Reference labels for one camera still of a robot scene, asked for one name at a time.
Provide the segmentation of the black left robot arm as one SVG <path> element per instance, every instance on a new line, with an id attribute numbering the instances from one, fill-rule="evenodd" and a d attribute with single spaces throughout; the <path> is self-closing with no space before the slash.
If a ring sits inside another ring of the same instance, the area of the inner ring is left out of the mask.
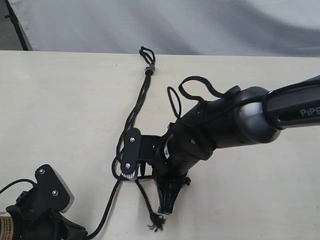
<path id="1" fill-rule="evenodd" d="M 23 191 L 16 203 L 0 213 L 2 240 L 85 240 L 88 232 L 59 210 L 39 201 L 38 190 Z"/>

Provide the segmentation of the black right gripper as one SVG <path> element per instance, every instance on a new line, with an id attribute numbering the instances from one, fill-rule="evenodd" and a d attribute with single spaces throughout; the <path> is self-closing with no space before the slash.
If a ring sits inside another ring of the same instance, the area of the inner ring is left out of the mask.
<path id="1" fill-rule="evenodd" d="M 189 186 L 186 175 L 198 159 L 170 139 L 160 139 L 153 148 L 149 162 L 156 175 L 155 184 L 158 193 L 160 214 L 170 215 L 184 185 Z"/>

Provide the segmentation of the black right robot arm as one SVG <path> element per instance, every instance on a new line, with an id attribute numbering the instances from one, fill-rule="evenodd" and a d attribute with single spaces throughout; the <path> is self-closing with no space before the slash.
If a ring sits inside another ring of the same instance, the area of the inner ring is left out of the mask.
<path id="1" fill-rule="evenodd" d="M 190 76 L 187 81 L 206 85 L 215 100 L 190 95 L 179 86 L 186 99 L 197 103 L 169 124 L 154 149 L 152 173 L 161 214 L 173 212 L 181 188 L 190 183 L 190 168 L 208 160 L 215 150 L 267 144 L 285 129 L 320 123 L 318 76 L 272 91 L 259 86 L 234 86 L 224 93 L 201 76 Z"/>

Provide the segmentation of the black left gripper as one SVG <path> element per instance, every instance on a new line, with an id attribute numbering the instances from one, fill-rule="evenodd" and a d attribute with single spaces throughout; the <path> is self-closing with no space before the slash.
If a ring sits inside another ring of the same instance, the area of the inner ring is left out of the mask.
<path id="1" fill-rule="evenodd" d="M 13 221 L 14 240 L 85 240 L 88 232 L 46 204 L 34 186 L 6 207 Z"/>

